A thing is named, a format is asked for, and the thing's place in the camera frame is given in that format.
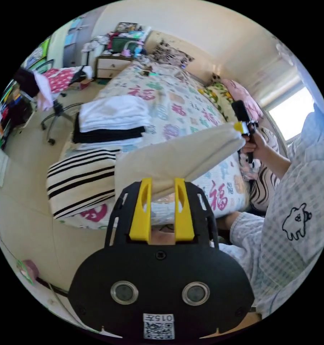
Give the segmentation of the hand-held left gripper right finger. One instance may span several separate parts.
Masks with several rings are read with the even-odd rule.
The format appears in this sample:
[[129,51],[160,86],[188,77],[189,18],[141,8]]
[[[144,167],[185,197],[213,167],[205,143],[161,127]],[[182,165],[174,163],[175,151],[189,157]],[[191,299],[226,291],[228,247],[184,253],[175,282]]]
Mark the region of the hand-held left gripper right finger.
[[174,234],[175,241],[191,242],[194,239],[194,228],[191,216],[191,209],[187,195],[185,180],[174,179],[175,185],[175,219]]

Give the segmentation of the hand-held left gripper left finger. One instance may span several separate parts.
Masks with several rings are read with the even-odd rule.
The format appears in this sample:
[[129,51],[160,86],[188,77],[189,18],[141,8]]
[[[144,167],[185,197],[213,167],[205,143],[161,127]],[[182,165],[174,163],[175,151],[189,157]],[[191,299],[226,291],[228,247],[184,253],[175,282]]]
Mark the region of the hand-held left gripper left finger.
[[151,240],[151,199],[152,178],[144,178],[140,183],[129,238],[132,241]]

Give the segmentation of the person's right hand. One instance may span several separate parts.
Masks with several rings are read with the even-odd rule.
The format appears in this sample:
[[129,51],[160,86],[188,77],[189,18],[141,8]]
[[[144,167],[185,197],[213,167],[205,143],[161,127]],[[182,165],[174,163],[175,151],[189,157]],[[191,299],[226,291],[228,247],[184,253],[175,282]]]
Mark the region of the person's right hand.
[[255,159],[262,161],[267,153],[267,143],[260,131],[251,135],[244,134],[242,137],[245,139],[245,144],[240,150],[241,153],[246,155],[252,153]]

